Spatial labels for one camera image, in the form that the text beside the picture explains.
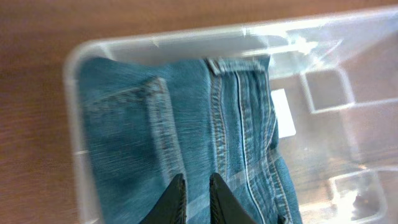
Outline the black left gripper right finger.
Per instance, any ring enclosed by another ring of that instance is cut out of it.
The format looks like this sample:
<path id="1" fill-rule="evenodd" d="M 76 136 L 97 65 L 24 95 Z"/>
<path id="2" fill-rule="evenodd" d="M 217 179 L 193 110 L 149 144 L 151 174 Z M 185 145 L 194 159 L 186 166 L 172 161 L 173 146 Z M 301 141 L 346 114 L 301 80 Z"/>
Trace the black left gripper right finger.
<path id="1" fill-rule="evenodd" d="M 255 224 L 219 173 L 210 176 L 211 224 Z"/>

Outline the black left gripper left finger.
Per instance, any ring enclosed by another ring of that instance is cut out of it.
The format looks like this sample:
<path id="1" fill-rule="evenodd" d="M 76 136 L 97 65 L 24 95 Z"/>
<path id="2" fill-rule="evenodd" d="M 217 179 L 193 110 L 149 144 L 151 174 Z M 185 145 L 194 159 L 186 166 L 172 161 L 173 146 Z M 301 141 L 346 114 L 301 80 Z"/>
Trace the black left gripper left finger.
<path id="1" fill-rule="evenodd" d="M 140 224 L 185 224 L 187 193 L 183 174 L 177 174 Z"/>

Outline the dark blue jeans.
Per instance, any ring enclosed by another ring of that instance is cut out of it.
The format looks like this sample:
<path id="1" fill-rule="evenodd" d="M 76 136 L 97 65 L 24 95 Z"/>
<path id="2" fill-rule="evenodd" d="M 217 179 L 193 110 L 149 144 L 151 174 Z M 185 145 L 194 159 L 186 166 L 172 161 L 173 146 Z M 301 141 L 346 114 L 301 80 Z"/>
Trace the dark blue jeans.
<path id="1" fill-rule="evenodd" d="M 301 223 L 278 149 L 269 60 L 86 61 L 81 118 L 103 220 L 139 223 L 182 174 L 187 223 L 209 223 L 217 173 L 256 223 Z"/>

